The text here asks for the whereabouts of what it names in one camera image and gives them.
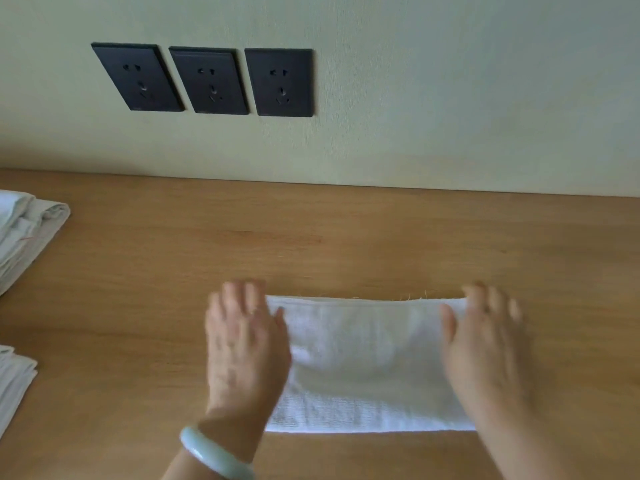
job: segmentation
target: bracelet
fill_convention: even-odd
[[[184,428],[180,432],[180,441],[185,450],[220,476],[228,480],[255,480],[251,465],[238,460],[197,428]]]

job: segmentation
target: black outlet plate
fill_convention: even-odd
[[[193,110],[210,114],[249,114],[235,50],[169,47]]]
[[[184,111],[157,45],[91,44],[132,111]]]
[[[260,116],[314,115],[311,49],[246,48],[244,55]]]

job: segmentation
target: forearm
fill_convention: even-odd
[[[505,480],[576,480],[572,460],[534,417],[479,426],[478,432]]]
[[[247,417],[210,416],[198,423],[200,432],[244,463],[253,462],[263,424]],[[162,480],[219,480],[220,475],[204,466],[182,448],[172,460]]]

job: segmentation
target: wall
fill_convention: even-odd
[[[93,41],[159,44],[188,112]],[[317,115],[195,114],[170,45],[313,48]],[[2,166],[640,196],[639,128],[640,0],[0,0]]]

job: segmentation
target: wooden tabletop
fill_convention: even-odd
[[[640,199],[0,171],[71,218],[0,298],[39,375],[0,478],[156,479],[205,399],[203,311],[228,278],[272,294],[520,297],[541,407],[593,478],[640,471]],[[474,433],[268,435],[263,479],[497,479]]]

